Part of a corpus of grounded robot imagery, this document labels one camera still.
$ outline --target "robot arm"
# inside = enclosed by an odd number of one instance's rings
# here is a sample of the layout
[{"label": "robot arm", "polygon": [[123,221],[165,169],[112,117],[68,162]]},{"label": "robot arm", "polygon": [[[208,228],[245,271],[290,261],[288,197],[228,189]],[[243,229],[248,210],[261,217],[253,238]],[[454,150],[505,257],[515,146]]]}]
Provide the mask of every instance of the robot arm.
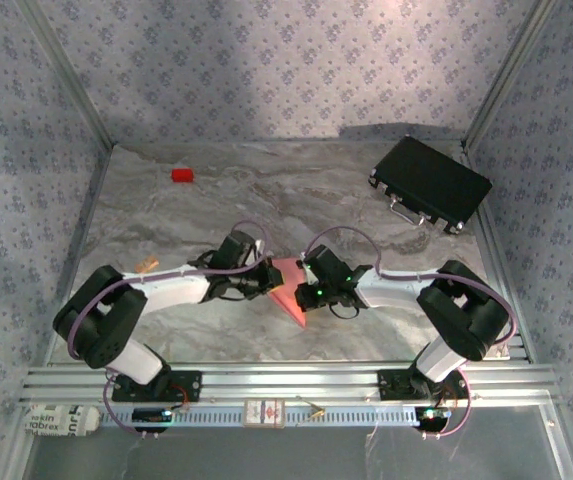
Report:
[{"label": "robot arm", "polygon": [[[252,299],[281,285],[281,274],[270,258],[248,267],[252,254],[259,253],[257,243],[234,230],[218,250],[177,269],[139,275],[100,267],[59,311],[53,327],[64,340],[72,341],[74,352],[88,366],[107,368],[150,386],[154,397],[167,387],[170,367],[149,347],[130,338],[139,317],[173,305],[203,303],[229,289]],[[80,313],[111,285],[116,288],[103,296],[74,330]]]},{"label": "robot arm", "polygon": [[336,304],[357,309],[391,305],[423,309],[440,334],[419,353],[409,372],[413,387],[424,394],[438,390],[466,361],[483,359],[508,320],[508,312],[489,295],[442,278],[463,277],[485,285],[457,261],[427,272],[378,273],[370,265],[352,270],[320,245],[303,258],[301,267],[307,283],[298,286],[295,297],[304,311]]}]

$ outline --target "marble surface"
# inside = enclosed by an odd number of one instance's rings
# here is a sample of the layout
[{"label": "marble surface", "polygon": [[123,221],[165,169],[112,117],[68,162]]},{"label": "marble surface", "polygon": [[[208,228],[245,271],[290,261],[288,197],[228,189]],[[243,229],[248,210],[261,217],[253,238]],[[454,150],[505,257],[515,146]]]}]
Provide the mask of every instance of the marble surface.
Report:
[{"label": "marble surface", "polygon": [[[319,231],[356,226],[381,246],[382,266],[424,270],[450,258],[481,276],[475,237],[414,227],[387,208],[367,183],[391,143],[187,144],[116,147],[75,278],[95,268],[132,271],[148,255],[174,268],[218,246],[238,220],[266,226],[276,256],[294,256]],[[451,145],[437,145],[449,152]],[[174,184],[172,168],[195,172]],[[372,263],[365,240],[340,231],[325,239],[351,266]],[[437,333],[418,309],[382,308],[340,320],[310,312],[300,328],[269,298],[215,300],[142,317],[134,338],[167,361],[410,360]],[[52,362],[72,361],[58,339]]]}]

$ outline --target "wall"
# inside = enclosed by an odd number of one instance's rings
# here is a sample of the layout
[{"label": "wall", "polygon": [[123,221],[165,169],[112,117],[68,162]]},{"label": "wall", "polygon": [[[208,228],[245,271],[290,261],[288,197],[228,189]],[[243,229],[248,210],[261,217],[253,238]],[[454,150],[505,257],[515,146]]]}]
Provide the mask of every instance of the wall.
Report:
[{"label": "wall", "polygon": [[41,3],[113,139],[171,143],[462,138],[533,0]]},{"label": "wall", "polygon": [[573,1],[473,157],[495,183],[491,207],[539,360],[557,365],[573,423]]},{"label": "wall", "polygon": [[18,9],[0,0],[0,449],[28,365],[43,359],[98,161]]}]

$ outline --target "aluminum frame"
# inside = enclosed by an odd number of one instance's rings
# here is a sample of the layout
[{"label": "aluminum frame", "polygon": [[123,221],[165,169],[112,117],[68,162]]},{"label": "aluminum frame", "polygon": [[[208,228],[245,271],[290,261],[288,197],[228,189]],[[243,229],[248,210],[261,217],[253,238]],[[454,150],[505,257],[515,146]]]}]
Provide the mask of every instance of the aluminum frame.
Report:
[{"label": "aluminum frame", "polygon": [[517,79],[519,72],[535,48],[539,35],[548,24],[548,19],[555,11],[558,0],[535,0],[533,6],[522,22],[515,40],[504,57],[504,61],[488,89],[481,107],[471,122],[464,136],[463,144],[467,152],[474,152],[484,134],[497,116],[497,112]]},{"label": "aluminum frame", "polygon": [[84,119],[88,128],[95,136],[98,144],[110,153],[115,142],[110,137],[108,129],[101,119],[101,115],[93,105],[92,100],[75,71],[64,47],[57,38],[48,18],[35,0],[17,0],[17,6],[33,31],[35,38],[44,49],[51,62],[55,74],[59,77],[61,85],[68,92],[73,105]]},{"label": "aluminum frame", "polygon": [[[461,163],[470,165],[461,146],[454,148],[453,153],[459,157]],[[108,162],[102,172],[102,181],[107,168]],[[93,207],[100,191],[101,185],[93,199]],[[534,346],[519,302],[512,293],[514,286],[506,259],[485,203],[474,215],[469,228],[473,229],[477,238],[489,284],[511,301],[519,324],[518,334],[509,343],[510,360],[490,357],[484,362],[467,366],[473,397],[472,406],[539,406],[542,424],[547,428],[547,437],[560,476],[573,479],[573,458],[564,430],[558,421],[555,405],[559,396],[555,374],[550,365],[532,364],[536,361]],[[27,406],[36,402],[75,403],[94,405],[105,413],[101,398],[106,382],[105,375],[102,372],[90,371],[81,364],[48,363],[54,345],[54,341],[51,342],[45,359],[47,366],[29,371],[20,405]],[[307,404],[302,400],[330,408],[426,406],[427,402],[379,400],[377,370],[406,369],[409,365],[409,362],[275,362],[183,363],[172,367],[177,370],[200,370],[204,374],[201,400],[200,403],[191,405],[193,411],[199,411],[200,408],[205,411],[213,407],[239,408],[248,398],[283,398],[288,402],[288,407],[292,408],[305,407]],[[127,414],[135,405],[121,404],[115,408]],[[33,437],[21,430],[20,420],[21,417],[14,419],[14,447],[6,453],[9,460],[5,463],[10,466],[6,466],[0,473],[0,479],[3,480],[16,478],[15,472],[23,471],[29,459]],[[114,423],[104,421],[102,425],[109,427],[114,426]],[[320,423],[315,426],[329,425]]]}]

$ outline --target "purple cable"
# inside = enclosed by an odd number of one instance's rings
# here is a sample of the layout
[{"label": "purple cable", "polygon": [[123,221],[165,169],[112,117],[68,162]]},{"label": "purple cable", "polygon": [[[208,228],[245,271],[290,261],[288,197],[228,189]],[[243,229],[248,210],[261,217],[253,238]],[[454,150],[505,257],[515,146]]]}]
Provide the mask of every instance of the purple cable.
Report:
[{"label": "purple cable", "polygon": [[[237,222],[232,230],[235,230],[238,226],[240,225],[254,225],[255,227],[257,227],[263,235],[263,240],[265,242],[265,246],[264,246],[264,253],[262,253],[259,258],[257,258],[257,260],[255,260],[253,263],[251,263],[250,265],[246,265],[245,267],[240,267],[240,268],[233,268],[230,270],[221,270],[221,269],[212,269],[212,268],[207,268],[207,269],[201,269],[201,270],[189,270],[187,272],[166,272],[166,273],[158,273],[156,275],[149,275],[146,277],[146,283],[151,283],[151,282],[159,282],[162,280],[169,280],[171,278],[178,278],[178,277],[188,277],[188,276],[194,276],[194,275],[239,275],[240,273],[246,273],[249,270],[252,270],[253,268],[255,268],[257,265],[259,265],[260,263],[262,263],[265,259],[266,259],[266,251],[268,250],[268,245],[269,245],[269,241],[270,241],[270,237],[268,235],[268,232],[266,231],[266,229],[261,226],[259,223],[257,222],[253,222],[252,220],[242,220],[241,222]],[[77,318],[75,318],[75,321],[73,322],[71,328],[70,328],[70,332],[68,333],[68,341],[67,341],[67,346],[68,346],[68,354],[75,360],[79,360],[81,357],[79,355],[77,355],[77,352],[75,351],[75,337],[77,336],[77,332],[79,331],[79,328],[82,324],[82,322],[84,321],[84,319],[88,316],[88,314],[90,313],[90,311],[95,308],[97,306],[97,304],[106,296],[108,295],[110,292],[112,292],[113,290],[121,287],[122,285],[127,285],[127,284],[140,284],[140,283],[144,283],[142,282],[141,277],[131,277],[131,278],[126,278],[126,279],[122,279],[119,280],[118,282],[113,283],[112,285],[109,285],[108,287],[106,287],[104,290],[102,290],[101,292],[99,292],[89,303],[88,305],[86,305],[82,311],[79,313],[79,315],[77,315]]]},{"label": "purple cable", "polygon": [[[464,424],[468,421],[468,417],[470,417],[470,412],[473,409],[473,397],[470,393],[470,382],[468,381],[468,376],[466,376],[466,374],[464,373],[464,370],[459,367],[456,369],[462,376],[462,378],[464,379],[464,383],[465,383],[465,388],[466,388],[466,393],[467,393],[467,397],[468,397],[468,405],[466,405],[466,411],[464,412],[464,416],[462,417],[461,421],[457,424],[457,426],[455,428],[452,428],[451,430],[448,430],[447,432],[441,431],[438,434],[435,434],[434,436],[440,436],[440,437],[447,437],[449,435],[452,435],[453,433],[458,432],[459,430],[462,429],[462,427],[464,426]],[[444,430],[446,429],[446,427],[448,426],[448,422],[446,422],[446,425],[444,425]]]},{"label": "purple cable", "polygon": [[323,237],[324,235],[326,235],[329,232],[332,232],[333,230],[350,230],[352,232],[355,232],[355,233],[361,235],[366,240],[368,240],[368,242],[372,245],[373,249],[375,250],[375,252],[377,254],[377,259],[375,260],[373,267],[375,268],[375,272],[377,272],[377,275],[379,275],[381,278],[384,278],[386,280],[398,281],[398,282],[412,282],[414,280],[435,280],[437,278],[441,278],[444,280],[450,280],[452,282],[458,282],[458,283],[462,283],[464,285],[468,285],[469,287],[473,287],[473,288],[475,288],[481,292],[484,292],[486,295],[493,298],[497,303],[499,303],[506,310],[506,312],[508,313],[509,320],[510,320],[510,330],[508,331],[508,333],[506,335],[504,335],[503,337],[501,337],[500,339],[495,340],[495,343],[493,345],[498,345],[500,343],[507,342],[517,332],[517,319],[515,316],[515,312],[513,311],[513,308],[510,306],[510,303],[508,303],[506,301],[506,299],[504,299],[504,297],[502,297],[500,294],[498,294],[495,290],[487,287],[486,285],[484,285],[482,283],[476,282],[475,280],[471,280],[471,279],[466,278],[466,277],[460,277],[459,275],[451,275],[448,273],[425,273],[422,275],[389,275],[387,273],[382,273],[380,270],[380,263],[382,261],[381,250],[379,249],[379,247],[377,246],[375,241],[370,236],[368,236],[364,231],[362,231],[358,228],[350,227],[348,225],[338,225],[336,227],[327,228],[326,230],[322,231],[321,233],[318,233],[315,236],[315,238],[313,238],[311,240],[311,242],[308,244],[308,247],[306,247],[306,252],[304,254],[308,255],[308,253],[312,250],[315,243],[317,243],[317,241],[321,237]]},{"label": "purple cable", "polygon": [[117,414],[113,411],[110,404],[108,403],[108,387],[110,387],[110,385],[112,383],[115,383],[115,378],[117,376],[117,372],[115,370],[110,369],[110,368],[107,368],[106,371],[110,372],[111,377],[106,381],[106,385],[104,385],[104,392],[102,394],[102,397],[104,399],[104,406],[106,407],[106,411],[108,412],[108,415],[110,416],[110,418],[113,419],[113,422],[115,422],[117,424],[117,426],[119,428],[121,428],[122,430],[126,430],[128,433],[132,433],[132,434],[137,435],[137,436],[141,436],[141,433],[138,432],[137,430],[135,430],[133,427],[129,427],[128,425],[125,425],[117,417]]}]

